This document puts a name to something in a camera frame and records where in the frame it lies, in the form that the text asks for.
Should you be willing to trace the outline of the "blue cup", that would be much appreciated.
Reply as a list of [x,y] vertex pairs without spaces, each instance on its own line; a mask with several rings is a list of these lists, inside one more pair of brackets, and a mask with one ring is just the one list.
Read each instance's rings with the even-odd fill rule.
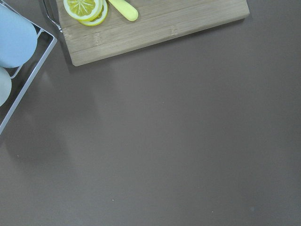
[[37,47],[33,24],[7,7],[0,7],[0,65],[15,68],[26,63]]

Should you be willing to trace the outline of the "lemon slice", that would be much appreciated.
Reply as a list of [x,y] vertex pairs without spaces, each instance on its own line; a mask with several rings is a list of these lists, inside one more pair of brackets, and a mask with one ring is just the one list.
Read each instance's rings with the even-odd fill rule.
[[101,24],[105,20],[105,18],[107,17],[107,14],[108,14],[108,4],[105,0],[103,0],[102,10],[95,19],[93,19],[92,21],[79,20],[79,22],[85,26],[96,26],[96,25]]
[[95,19],[103,8],[101,0],[63,0],[63,5],[67,14],[79,21]]

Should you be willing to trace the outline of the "white cup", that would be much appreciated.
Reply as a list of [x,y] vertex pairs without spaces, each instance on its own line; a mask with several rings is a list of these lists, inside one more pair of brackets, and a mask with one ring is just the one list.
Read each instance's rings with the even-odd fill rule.
[[12,81],[9,73],[3,68],[0,68],[0,105],[2,106],[8,99],[12,89]]

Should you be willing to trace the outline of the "yellow plastic knife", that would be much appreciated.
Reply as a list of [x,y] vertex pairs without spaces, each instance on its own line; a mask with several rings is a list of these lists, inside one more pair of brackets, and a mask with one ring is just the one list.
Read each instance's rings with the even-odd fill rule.
[[133,22],[138,19],[137,9],[125,0],[109,0],[109,2],[128,21]]

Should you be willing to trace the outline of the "wooden cutting board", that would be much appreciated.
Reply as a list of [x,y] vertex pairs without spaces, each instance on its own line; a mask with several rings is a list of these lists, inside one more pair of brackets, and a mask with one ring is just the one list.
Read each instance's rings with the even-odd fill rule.
[[84,26],[67,14],[63,1],[56,2],[74,66],[231,23],[250,14],[245,0],[132,0],[130,4],[139,13],[134,22],[109,5],[100,25]]

